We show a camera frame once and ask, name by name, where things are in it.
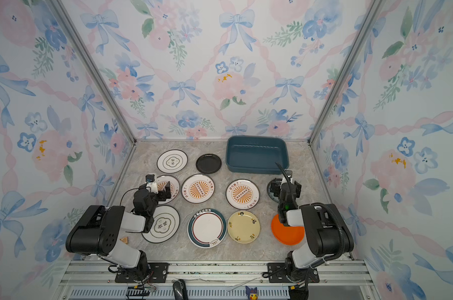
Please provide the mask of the white plate green rim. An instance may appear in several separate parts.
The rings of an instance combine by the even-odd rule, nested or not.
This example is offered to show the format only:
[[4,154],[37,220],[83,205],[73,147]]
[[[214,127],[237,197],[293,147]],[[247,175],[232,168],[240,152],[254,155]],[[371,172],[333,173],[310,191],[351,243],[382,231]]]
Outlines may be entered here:
[[199,248],[218,246],[225,239],[226,233],[227,222],[223,214],[213,208],[198,211],[188,222],[188,238]]

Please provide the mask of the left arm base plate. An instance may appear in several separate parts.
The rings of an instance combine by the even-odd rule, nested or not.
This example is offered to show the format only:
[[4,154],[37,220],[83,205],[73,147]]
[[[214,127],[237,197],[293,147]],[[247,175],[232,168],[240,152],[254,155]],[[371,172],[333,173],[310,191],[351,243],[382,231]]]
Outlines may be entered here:
[[165,283],[169,273],[169,263],[150,262],[127,271],[120,270],[115,277],[115,283]]

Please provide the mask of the cream yellow plate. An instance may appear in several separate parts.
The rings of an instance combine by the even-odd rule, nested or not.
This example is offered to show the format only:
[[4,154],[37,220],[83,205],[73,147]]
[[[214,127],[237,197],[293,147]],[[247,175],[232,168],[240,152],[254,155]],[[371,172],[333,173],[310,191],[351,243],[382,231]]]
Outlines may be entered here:
[[234,212],[228,220],[228,234],[239,244],[250,244],[260,235],[260,220],[248,211]]

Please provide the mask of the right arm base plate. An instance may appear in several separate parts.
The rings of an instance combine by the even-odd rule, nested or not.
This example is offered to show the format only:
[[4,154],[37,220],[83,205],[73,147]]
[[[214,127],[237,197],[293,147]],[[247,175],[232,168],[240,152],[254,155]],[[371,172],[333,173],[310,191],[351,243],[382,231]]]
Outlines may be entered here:
[[316,269],[298,269],[293,266],[287,267],[284,262],[269,262],[267,271],[261,276],[269,281],[269,283],[288,283],[300,284],[305,281],[310,283],[319,283],[320,278]]

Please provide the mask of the black plate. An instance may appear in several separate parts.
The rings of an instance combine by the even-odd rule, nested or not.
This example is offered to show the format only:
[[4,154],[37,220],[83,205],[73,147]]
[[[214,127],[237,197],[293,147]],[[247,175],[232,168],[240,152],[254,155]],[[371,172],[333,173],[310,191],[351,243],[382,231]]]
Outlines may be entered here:
[[216,173],[222,167],[222,160],[216,154],[203,154],[195,163],[197,170],[204,175]]

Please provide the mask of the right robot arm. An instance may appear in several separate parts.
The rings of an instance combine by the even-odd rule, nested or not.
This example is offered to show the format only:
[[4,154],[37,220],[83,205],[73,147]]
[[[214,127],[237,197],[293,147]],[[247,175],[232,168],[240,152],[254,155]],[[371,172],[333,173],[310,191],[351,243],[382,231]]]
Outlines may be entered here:
[[306,281],[317,267],[354,250],[354,238],[334,204],[315,202],[299,206],[301,185],[284,179],[271,188],[278,197],[278,218],[285,227],[300,228],[305,244],[288,253],[286,276],[292,282]]

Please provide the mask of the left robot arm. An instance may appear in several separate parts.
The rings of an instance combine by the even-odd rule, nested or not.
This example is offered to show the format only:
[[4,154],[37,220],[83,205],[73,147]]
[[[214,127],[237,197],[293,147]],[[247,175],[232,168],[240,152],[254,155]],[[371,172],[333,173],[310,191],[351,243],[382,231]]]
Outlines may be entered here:
[[156,182],[148,182],[135,190],[132,212],[126,211],[125,206],[89,206],[68,234],[66,250],[84,256],[97,255],[120,271],[146,278],[150,274],[146,254],[120,241],[119,234],[149,233],[157,206],[171,197],[169,182],[162,189]]

